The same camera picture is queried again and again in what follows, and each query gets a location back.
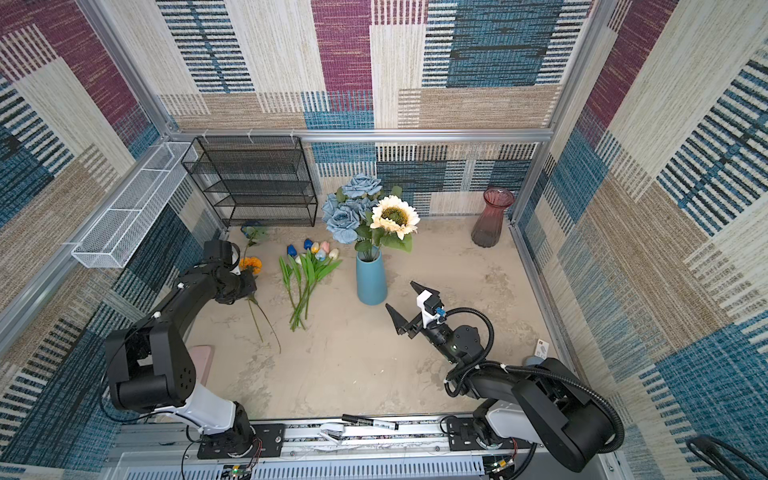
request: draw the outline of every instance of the blue vase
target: blue vase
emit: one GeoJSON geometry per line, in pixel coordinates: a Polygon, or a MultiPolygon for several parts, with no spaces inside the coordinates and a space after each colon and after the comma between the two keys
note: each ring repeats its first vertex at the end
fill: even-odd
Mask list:
{"type": "Polygon", "coordinates": [[[384,256],[373,247],[376,260],[364,262],[357,254],[357,298],[366,305],[379,305],[386,298],[384,256]]]}

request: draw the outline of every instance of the black wire mesh shelf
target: black wire mesh shelf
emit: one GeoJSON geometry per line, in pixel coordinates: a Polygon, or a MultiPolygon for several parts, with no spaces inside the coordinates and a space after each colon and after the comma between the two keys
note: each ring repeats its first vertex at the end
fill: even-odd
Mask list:
{"type": "Polygon", "coordinates": [[[312,226],[317,194],[295,137],[197,137],[184,168],[227,226],[312,226]]]}

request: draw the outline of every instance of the white wire mesh basket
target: white wire mesh basket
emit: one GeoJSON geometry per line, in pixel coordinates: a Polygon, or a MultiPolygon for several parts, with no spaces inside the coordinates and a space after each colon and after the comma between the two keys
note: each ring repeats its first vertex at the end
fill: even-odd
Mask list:
{"type": "Polygon", "coordinates": [[[72,256],[87,268],[123,268],[160,216],[197,152],[186,142],[158,148],[118,198],[96,220],[72,256]]]}

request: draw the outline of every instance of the black marker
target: black marker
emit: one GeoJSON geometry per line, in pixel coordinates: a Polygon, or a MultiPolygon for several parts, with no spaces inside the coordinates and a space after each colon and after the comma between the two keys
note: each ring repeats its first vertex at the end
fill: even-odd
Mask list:
{"type": "Polygon", "coordinates": [[[369,419],[366,417],[358,417],[355,415],[341,415],[341,419],[344,422],[349,422],[354,425],[361,425],[361,426],[374,426],[374,427],[381,427],[383,429],[390,429],[390,430],[397,430],[397,424],[394,422],[387,422],[385,420],[376,420],[376,419],[369,419]]]}

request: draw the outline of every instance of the small label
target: small label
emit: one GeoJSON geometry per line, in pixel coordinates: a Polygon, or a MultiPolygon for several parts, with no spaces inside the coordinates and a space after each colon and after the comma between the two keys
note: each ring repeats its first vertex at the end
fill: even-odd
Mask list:
{"type": "Polygon", "coordinates": [[[549,343],[542,339],[538,339],[536,342],[536,351],[534,351],[533,354],[537,357],[545,359],[547,358],[547,352],[549,352],[549,343]]]}

